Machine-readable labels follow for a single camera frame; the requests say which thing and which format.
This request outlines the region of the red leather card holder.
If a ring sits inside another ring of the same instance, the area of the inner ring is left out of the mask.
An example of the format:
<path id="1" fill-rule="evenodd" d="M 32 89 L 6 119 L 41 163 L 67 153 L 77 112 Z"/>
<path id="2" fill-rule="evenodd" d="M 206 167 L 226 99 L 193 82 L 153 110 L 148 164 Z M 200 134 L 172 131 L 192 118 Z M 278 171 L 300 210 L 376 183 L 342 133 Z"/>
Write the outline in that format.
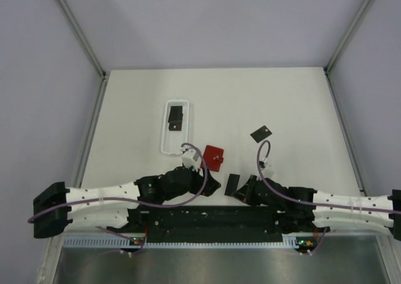
<path id="1" fill-rule="evenodd" d="M 212 145 L 206 145 L 203 153 L 207 168 L 212 172 L 219 172 L 224 162 L 224 149 Z"/>

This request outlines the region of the black VIP credit card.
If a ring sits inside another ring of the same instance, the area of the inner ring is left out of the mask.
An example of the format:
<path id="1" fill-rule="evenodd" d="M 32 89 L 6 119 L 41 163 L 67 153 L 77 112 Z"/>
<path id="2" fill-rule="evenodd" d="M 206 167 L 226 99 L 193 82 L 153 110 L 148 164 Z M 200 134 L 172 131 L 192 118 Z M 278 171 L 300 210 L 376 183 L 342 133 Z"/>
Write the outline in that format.
<path id="1" fill-rule="evenodd" d="M 240 180 L 239 174 L 229 174 L 224 192 L 225 196 L 231 196 L 237 191 L 239 180 Z"/>

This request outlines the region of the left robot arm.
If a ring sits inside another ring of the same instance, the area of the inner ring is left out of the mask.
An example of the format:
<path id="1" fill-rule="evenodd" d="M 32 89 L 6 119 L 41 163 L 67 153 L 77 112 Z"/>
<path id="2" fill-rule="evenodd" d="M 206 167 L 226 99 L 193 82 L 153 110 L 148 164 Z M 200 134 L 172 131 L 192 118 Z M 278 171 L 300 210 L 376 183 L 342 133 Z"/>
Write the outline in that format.
<path id="1" fill-rule="evenodd" d="M 141 215 L 133 211 L 140 205 L 165 208 L 166 201 L 184 194 L 209 197 L 220 187 L 208 169 L 184 166 L 104 188 L 72 188 L 56 182 L 34 198 L 33 216 L 28 221 L 36 239 L 91 227 L 124 227 L 133 232 L 142 224 Z"/>

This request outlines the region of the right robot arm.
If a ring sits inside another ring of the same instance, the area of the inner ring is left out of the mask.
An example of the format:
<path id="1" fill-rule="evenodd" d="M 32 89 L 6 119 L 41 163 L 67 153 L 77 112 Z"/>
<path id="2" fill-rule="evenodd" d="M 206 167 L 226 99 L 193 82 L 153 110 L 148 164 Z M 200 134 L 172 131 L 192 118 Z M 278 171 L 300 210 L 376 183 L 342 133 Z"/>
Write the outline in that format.
<path id="1" fill-rule="evenodd" d="M 390 196 L 341 196 L 307 187 L 284 187 L 251 176 L 231 196 L 250 206 L 266 206 L 282 234 L 360 229 L 400 240 L 400 191 Z"/>

